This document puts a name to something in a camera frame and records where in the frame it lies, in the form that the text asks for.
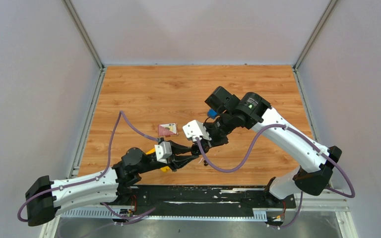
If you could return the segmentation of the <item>black earbud case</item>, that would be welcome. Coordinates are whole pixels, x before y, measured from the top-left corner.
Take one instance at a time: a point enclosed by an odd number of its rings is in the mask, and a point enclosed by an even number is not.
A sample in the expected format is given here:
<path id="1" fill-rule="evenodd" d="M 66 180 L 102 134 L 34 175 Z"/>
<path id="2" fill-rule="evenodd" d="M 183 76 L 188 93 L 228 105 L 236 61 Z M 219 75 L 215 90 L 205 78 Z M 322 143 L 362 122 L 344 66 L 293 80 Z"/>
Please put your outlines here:
<path id="1" fill-rule="evenodd" d="M 201 155 L 201 150 L 197 144 L 193 144 L 191 146 L 191 154 L 194 156 L 199 156 Z"/>

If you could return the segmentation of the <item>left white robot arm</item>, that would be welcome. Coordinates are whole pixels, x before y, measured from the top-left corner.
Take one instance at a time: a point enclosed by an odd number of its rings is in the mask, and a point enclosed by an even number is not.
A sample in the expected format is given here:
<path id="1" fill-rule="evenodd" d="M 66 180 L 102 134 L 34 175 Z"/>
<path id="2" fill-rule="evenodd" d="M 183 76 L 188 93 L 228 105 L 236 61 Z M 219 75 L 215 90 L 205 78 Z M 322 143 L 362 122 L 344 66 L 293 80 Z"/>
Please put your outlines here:
<path id="1" fill-rule="evenodd" d="M 132 200 L 131 186 L 141 181 L 141 174 L 163 167 L 176 171 L 201 154 L 196 144 L 187 147 L 171 140 L 154 148 L 154 152 L 147 154 L 132 147 L 112 167 L 87 176 L 62 180 L 38 178 L 25 194 L 24 221 L 33 227 L 77 207 L 113 202 L 126 205 Z"/>

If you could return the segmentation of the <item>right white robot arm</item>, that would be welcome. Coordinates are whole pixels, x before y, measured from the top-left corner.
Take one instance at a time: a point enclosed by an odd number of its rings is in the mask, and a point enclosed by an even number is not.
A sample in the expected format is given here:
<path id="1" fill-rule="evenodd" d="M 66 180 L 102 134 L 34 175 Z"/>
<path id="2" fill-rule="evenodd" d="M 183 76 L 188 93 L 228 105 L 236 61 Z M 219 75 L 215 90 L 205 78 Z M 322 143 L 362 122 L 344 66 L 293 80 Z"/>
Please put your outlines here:
<path id="1" fill-rule="evenodd" d="M 333 168 L 342 151 L 336 147 L 326 147 L 308 138 L 291 125 L 271 104 L 254 92 L 248 92 L 243 98 L 217 87 L 205 100 L 218 118 L 212 123 L 193 120 L 183 127 L 189 140 L 198 146 L 205 156 L 206 150 L 223 145 L 235 128 L 244 127 L 256 132 L 244 159 L 233 169 L 217 171 L 232 173 L 241 168 L 254 148 L 260 136 L 265 136 L 297 161 L 299 166 L 281 177 L 273 177 L 264 192 L 264 202 L 276 207 L 287 196 L 304 192 L 318 196 L 328 186 Z"/>

